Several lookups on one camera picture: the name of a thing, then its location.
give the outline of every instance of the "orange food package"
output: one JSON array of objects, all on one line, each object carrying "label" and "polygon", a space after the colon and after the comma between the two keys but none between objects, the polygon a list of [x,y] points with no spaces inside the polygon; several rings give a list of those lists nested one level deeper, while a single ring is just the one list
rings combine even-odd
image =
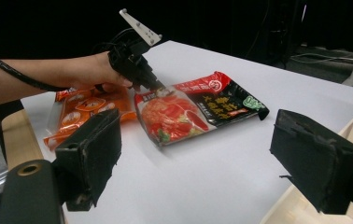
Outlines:
[{"label": "orange food package", "polygon": [[115,86],[112,92],[102,92],[96,88],[83,91],[58,91],[54,105],[59,108],[56,109],[57,115],[53,116],[56,119],[51,120],[53,123],[56,122],[53,125],[55,128],[49,131],[50,136],[43,139],[50,151],[54,151],[90,117],[102,111],[117,108],[120,112],[120,122],[136,119],[128,91],[120,86]]}]

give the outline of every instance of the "plastic packaging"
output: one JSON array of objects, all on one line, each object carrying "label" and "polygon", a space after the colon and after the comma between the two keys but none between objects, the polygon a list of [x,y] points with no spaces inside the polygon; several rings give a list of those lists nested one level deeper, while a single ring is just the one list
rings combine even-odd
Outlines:
[{"label": "plastic packaging", "polygon": [[166,146],[259,115],[268,108],[221,72],[137,93],[135,110],[148,137]]},{"label": "plastic packaging", "polygon": [[56,92],[48,124],[50,135],[44,138],[45,145],[53,151],[90,117],[112,108],[120,111],[120,122],[136,119],[124,87],[115,86],[112,92],[102,92],[96,88]]}]

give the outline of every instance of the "hot pot seasoning package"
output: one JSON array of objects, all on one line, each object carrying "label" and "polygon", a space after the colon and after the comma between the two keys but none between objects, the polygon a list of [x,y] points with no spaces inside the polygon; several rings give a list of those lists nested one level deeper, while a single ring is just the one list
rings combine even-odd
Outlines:
[{"label": "hot pot seasoning package", "polygon": [[137,116],[158,147],[191,138],[269,109],[221,72],[145,93],[136,93]]}]

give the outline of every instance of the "white device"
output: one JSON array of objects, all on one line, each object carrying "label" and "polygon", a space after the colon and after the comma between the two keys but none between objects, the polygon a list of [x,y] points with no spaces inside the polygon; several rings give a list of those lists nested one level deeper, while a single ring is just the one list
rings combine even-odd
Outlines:
[{"label": "white device", "polygon": [[127,9],[122,9],[119,14],[136,30],[136,32],[148,43],[148,45],[153,46],[157,44],[161,39],[161,35],[157,35],[151,31],[147,26],[142,24],[140,21],[136,20],[134,17],[127,13]]}]

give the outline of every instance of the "black cable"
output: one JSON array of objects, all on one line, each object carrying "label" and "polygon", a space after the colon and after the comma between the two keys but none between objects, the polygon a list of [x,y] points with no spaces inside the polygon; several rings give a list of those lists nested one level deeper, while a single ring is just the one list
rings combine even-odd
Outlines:
[{"label": "black cable", "polygon": [[132,33],[136,34],[133,28],[124,29],[121,32],[119,32],[117,35],[115,35],[109,42],[102,42],[100,44],[95,45],[92,48],[92,53],[99,53],[99,52],[110,50],[110,47],[117,45],[121,38],[124,38],[126,35],[132,34]]},{"label": "black cable", "polygon": [[28,77],[28,76],[22,74],[21,72],[17,71],[16,69],[10,67],[8,64],[2,62],[1,60],[0,60],[0,69],[7,72],[11,76],[17,78],[18,80],[20,80],[30,86],[38,88],[40,90],[43,90],[43,91],[64,91],[64,90],[69,89],[69,88],[65,88],[65,87],[55,87],[55,86],[51,86],[49,84],[37,81],[31,77]]},{"label": "black cable", "polygon": [[250,52],[253,50],[253,48],[256,45],[256,42],[258,41],[258,37],[259,37],[259,34],[261,33],[261,29],[263,28],[263,25],[266,22],[267,16],[269,14],[269,9],[270,9],[270,0],[267,0],[266,3],[267,3],[267,7],[266,7],[266,11],[264,13],[264,17],[263,17],[263,19],[261,21],[261,26],[259,27],[259,30],[258,30],[258,32],[255,35],[255,39],[253,40],[252,45],[250,46],[250,48],[249,48],[248,52],[246,53],[246,56],[245,56],[244,59],[248,59],[248,56],[249,56]]},{"label": "black cable", "polygon": [[[310,58],[310,59],[325,59],[325,60],[319,60],[319,61],[314,61],[314,62],[302,62],[302,61],[298,61],[298,60],[293,59],[293,58],[298,58],[298,57],[305,57],[305,58]],[[334,62],[334,63],[353,64],[353,58],[346,58],[346,56],[345,57],[330,57],[330,56],[316,54],[316,53],[295,54],[295,55],[291,56],[291,59],[295,62],[298,62],[298,63]]]}]

